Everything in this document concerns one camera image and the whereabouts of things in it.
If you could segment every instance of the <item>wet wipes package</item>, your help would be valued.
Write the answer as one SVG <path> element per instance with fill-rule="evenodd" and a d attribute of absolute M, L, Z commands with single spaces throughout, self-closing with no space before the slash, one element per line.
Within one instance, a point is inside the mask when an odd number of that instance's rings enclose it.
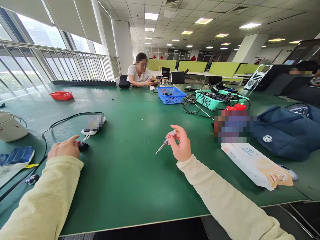
<path fill-rule="evenodd" d="M 293 186 L 291 175 L 249 143 L 221 143 L 221 149 L 257 185 L 274 190 L 278 185 Z"/>

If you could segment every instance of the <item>red basket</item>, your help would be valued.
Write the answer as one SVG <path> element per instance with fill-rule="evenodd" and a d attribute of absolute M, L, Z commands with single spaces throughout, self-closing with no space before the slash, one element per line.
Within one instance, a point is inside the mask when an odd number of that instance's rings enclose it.
<path fill-rule="evenodd" d="M 71 92 L 54 92 L 50 93 L 50 95 L 54 100 L 68 100 L 73 98 Z"/>

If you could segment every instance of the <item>yellow strap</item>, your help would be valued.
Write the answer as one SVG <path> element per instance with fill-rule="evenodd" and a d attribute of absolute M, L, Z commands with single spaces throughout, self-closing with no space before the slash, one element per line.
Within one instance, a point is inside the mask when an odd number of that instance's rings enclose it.
<path fill-rule="evenodd" d="M 35 167 L 35 166 L 38 166 L 38 165 L 39 165 L 39 163 L 37 163 L 37 164 L 29 164 L 25 168 L 32 168 L 32 167 Z"/>

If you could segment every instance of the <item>metal railing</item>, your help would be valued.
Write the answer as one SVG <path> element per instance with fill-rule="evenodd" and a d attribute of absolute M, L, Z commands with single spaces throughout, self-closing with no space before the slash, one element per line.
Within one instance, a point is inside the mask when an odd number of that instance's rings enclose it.
<path fill-rule="evenodd" d="M 120 74 L 119 57 L 0 40 L 0 93 L 4 87 L 13 92 L 59 80 L 113 80 Z"/>

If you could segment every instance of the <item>red object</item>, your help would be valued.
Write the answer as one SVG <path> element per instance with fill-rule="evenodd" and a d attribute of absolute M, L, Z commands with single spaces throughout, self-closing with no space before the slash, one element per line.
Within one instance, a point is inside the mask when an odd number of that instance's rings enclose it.
<path fill-rule="evenodd" d="M 70 98 L 73 98 L 71 92 L 54 92 L 50 93 L 50 95 L 54 100 L 68 100 Z"/>
<path fill-rule="evenodd" d="M 247 107 L 247 106 L 244 105 L 244 104 L 237 103 L 237 104 L 234 105 L 233 107 L 228 106 L 228 107 L 226 108 L 226 110 L 228 110 L 228 111 L 243 111 L 243 110 L 246 109 L 246 107 Z"/>

